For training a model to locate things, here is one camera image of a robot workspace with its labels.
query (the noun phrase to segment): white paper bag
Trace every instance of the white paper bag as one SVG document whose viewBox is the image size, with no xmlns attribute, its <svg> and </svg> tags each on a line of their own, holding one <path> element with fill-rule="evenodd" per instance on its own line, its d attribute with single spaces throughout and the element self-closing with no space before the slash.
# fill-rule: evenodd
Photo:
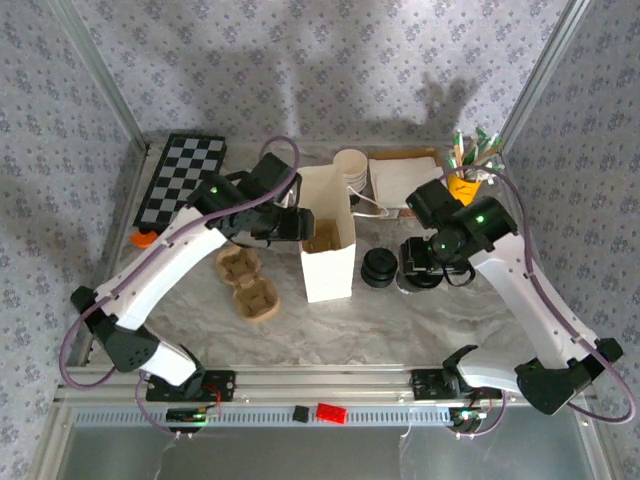
<svg viewBox="0 0 640 480">
<path fill-rule="evenodd" d="M 340 237 L 334 250 L 311 253 L 300 243 L 300 258 L 309 303 L 351 296 L 356 258 L 356 229 L 351 215 L 347 185 L 334 165 L 304 167 L 299 206 L 313 213 L 316 223 L 336 222 Z"/>
</svg>

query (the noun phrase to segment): patterned wallpaper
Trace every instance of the patterned wallpaper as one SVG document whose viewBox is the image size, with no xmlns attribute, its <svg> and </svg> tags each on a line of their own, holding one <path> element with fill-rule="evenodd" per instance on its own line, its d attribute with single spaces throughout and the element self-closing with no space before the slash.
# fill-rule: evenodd
<svg viewBox="0 0 640 480">
<path fill-rule="evenodd" d="M 566 5 L 72 1 L 147 138 L 374 142 L 500 130 Z"/>
<path fill-rule="evenodd" d="M 48 5 L 0 2 L 0 17 L 0 478 L 22 479 L 76 315 L 67 299 L 103 263 L 133 162 Z"/>
<path fill-rule="evenodd" d="M 640 5 L 594 1 L 508 154 L 532 208 L 546 273 L 600 336 L 640 396 Z M 610 379 L 602 407 L 627 409 Z M 629 479 L 640 479 L 640 420 L 612 427 Z"/>
</svg>

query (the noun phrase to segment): stack of paper cups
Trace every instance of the stack of paper cups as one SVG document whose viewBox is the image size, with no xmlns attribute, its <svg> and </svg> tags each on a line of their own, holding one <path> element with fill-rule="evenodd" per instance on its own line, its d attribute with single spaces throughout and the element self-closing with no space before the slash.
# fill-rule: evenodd
<svg viewBox="0 0 640 480">
<path fill-rule="evenodd" d="M 367 185 L 367 156 L 359 150 L 341 150 L 333 157 L 333 164 L 342 173 L 344 181 L 356 192 Z"/>
</svg>

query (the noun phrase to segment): orange object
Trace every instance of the orange object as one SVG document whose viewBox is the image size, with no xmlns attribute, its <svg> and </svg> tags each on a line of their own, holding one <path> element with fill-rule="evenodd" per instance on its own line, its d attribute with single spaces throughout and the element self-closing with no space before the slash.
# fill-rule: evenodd
<svg viewBox="0 0 640 480">
<path fill-rule="evenodd" d="M 480 185 L 482 185 L 482 182 L 467 182 L 453 174 L 449 175 L 447 183 L 449 184 L 451 195 L 460 200 L 465 207 L 473 202 Z"/>
<path fill-rule="evenodd" d="M 158 238 L 158 234 L 156 232 L 142 233 L 139 230 L 129 237 L 131 239 L 131 243 L 133 243 L 138 248 L 149 248 L 153 242 Z"/>
</svg>

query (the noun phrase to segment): red block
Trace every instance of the red block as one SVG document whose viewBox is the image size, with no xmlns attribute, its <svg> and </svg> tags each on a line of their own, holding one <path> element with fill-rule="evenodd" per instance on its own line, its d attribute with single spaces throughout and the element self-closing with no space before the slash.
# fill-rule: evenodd
<svg viewBox="0 0 640 480">
<path fill-rule="evenodd" d="M 319 403 L 316 409 L 316 418 L 344 425 L 347 422 L 347 409 Z"/>
</svg>

